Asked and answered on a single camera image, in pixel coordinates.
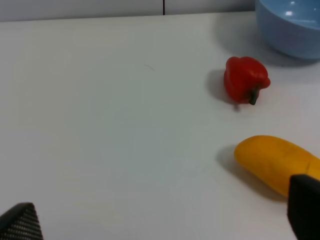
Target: white table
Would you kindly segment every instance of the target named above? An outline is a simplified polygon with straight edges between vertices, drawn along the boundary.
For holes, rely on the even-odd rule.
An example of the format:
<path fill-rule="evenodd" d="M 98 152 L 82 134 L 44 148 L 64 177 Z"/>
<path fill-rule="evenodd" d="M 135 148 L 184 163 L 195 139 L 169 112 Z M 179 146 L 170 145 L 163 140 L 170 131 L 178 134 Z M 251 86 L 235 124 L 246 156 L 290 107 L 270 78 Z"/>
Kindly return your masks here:
<path fill-rule="evenodd" d="M 225 96 L 231 56 L 266 65 L 256 106 Z M 320 156 L 319 76 L 253 12 L 0 23 L 0 211 L 33 202 L 46 240 L 294 240 L 233 149 L 266 134 Z"/>

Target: blue bowl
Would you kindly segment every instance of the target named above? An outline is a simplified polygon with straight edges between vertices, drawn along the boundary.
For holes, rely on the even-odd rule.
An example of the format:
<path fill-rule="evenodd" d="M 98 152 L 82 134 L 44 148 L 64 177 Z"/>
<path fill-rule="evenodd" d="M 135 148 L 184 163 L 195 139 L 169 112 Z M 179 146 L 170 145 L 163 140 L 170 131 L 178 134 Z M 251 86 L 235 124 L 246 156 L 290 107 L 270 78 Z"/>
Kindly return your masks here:
<path fill-rule="evenodd" d="M 300 59 L 320 59 L 320 0 L 256 0 L 263 38 L 276 50 Z"/>

